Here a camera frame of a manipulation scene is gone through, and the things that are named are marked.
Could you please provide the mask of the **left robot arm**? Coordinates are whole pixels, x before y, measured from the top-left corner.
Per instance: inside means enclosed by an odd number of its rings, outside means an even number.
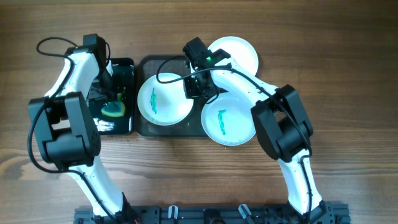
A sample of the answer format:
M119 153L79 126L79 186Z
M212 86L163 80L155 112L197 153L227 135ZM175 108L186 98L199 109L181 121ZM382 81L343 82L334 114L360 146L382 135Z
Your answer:
M46 173L68 174L91 209L91 223L140 223L125 194L110 179L100 158L100 132L91 115L92 100L111 106L108 114L124 116L127 82L113 75L109 44L98 34L83 36L64 54L64 67L54 86L29 101L31 125L27 152L31 163Z

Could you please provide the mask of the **light blue plate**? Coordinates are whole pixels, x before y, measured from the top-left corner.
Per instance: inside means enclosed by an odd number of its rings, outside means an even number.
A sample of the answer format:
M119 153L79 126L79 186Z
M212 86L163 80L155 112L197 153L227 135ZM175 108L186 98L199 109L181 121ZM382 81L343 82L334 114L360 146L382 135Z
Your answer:
M225 146L244 144L256 134L249 105L229 92L204 105L201 124L209 138Z

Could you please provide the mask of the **white plate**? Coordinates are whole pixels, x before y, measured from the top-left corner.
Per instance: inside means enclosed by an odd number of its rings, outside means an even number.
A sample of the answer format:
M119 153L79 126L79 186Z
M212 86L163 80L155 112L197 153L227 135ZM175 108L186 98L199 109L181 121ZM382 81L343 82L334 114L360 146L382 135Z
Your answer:
M254 47L245 39L235 36L222 37L214 41L208 50L215 52L223 49L229 53L236 63L245 71L255 76L259 69L259 57Z
M185 96L183 81L165 83L177 79L174 73L160 73L148 78L140 87L137 105L141 115L153 124L170 126L185 119L191 112L193 99Z

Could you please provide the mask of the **green yellow sponge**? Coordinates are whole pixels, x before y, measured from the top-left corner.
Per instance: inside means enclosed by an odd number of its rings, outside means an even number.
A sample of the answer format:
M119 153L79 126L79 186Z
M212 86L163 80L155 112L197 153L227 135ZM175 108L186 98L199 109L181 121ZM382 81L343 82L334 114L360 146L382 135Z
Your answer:
M125 94L125 87L123 88L121 93L116 95L116 99L114 101L108 102L101 109L101 114L111 117L111 118L120 118L125 115L126 105L123 102L123 94Z

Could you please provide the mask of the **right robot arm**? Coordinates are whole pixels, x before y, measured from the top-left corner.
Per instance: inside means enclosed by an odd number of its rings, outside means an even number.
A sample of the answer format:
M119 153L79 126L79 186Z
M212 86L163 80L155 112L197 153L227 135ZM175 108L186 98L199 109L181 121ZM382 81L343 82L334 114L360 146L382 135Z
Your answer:
M187 98L219 87L247 101L260 146L282 169L290 206L304 223L325 223L333 208L315 186L310 167L313 128L297 91L249 75L229 53L207 49L199 37L187 42L183 52L194 69L184 81Z

